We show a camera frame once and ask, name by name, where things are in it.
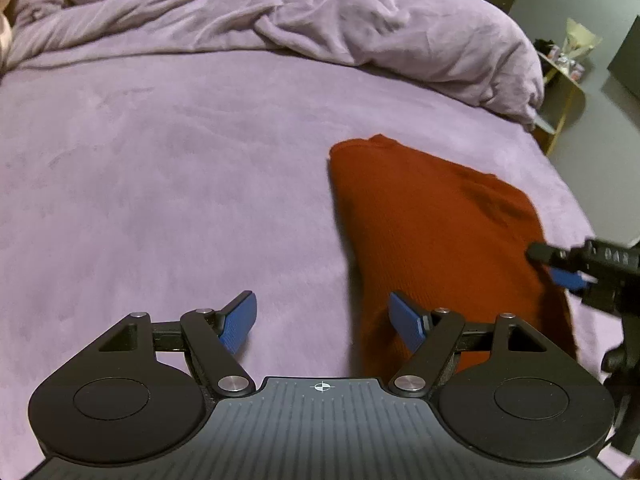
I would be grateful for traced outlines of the red knit cardigan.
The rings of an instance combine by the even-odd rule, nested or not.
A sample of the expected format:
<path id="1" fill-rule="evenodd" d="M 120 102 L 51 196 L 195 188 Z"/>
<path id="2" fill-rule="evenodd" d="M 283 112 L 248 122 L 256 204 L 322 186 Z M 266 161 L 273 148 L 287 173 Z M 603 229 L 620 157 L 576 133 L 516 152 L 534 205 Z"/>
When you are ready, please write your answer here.
<path id="1" fill-rule="evenodd" d="M 522 191 L 382 134 L 332 146 L 329 173 L 360 274 L 364 374 L 390 380 L 411 356 L 390 322 L 392 292 L 471 322 L 513 313 L 577 356 L 564 292 L 526 258 L 544 231 Z"/>

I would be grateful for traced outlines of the purple crumpled duvet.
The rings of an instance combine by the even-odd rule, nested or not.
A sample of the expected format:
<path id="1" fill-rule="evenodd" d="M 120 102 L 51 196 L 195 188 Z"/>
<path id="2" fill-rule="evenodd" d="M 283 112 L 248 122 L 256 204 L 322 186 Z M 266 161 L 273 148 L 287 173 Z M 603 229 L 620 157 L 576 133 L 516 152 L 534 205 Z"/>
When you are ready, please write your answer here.
<path id="1" fill-rule="evenodd" d="M 374 65 L 533 125 L 538 55 L 484 0 L 16 0 L 5 70 L 120 56 L 286 49 Z"/>

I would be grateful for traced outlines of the black wall television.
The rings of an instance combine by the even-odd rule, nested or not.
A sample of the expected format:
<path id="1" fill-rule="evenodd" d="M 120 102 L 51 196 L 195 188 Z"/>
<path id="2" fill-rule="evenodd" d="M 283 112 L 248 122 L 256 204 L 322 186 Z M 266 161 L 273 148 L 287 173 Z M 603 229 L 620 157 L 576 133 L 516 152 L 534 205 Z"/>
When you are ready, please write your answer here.
<path id="1" fill-rule="evenodd" d="M 640 32 L 639 20 L 632 24 L 620 48 L 608 64 L 610 74 L 635 98 L 640 92 Z"/>

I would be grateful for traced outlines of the purple bed sheet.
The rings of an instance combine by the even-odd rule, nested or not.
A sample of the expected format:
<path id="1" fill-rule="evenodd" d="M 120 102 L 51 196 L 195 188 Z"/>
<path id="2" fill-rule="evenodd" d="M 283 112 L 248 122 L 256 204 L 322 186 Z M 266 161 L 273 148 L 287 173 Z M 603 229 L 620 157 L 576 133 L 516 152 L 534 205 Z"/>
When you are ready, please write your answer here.
<path id="1" fill-rule="evenodd" d="M 255 379 L 359 372 L 334 144 L 384 134 L 520 188 L 546 239 L 592 227 L 519 125 L 382 70 L 272 51 L 142 55 L 1 81 L 1 474 L 42 459 L 27 404 L 131 312 L 175 321 L 243 290 Z"/>

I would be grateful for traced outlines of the yellow side shelf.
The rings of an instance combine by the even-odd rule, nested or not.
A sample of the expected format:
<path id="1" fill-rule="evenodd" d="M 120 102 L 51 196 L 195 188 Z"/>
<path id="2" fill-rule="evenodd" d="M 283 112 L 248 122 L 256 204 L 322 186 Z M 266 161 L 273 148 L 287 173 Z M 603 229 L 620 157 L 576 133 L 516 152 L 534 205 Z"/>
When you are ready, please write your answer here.
<path id="1" fill-rule="evenodd" d="M 536 115 L 533 136 L 549 156 L 563 132 L 582 116 L 586 94 L 570 76 L 568 63 L 560 60 L 559 47 L 553 41 L 536 39 L 534 47 L 544 77 L 544 102 Z"/>

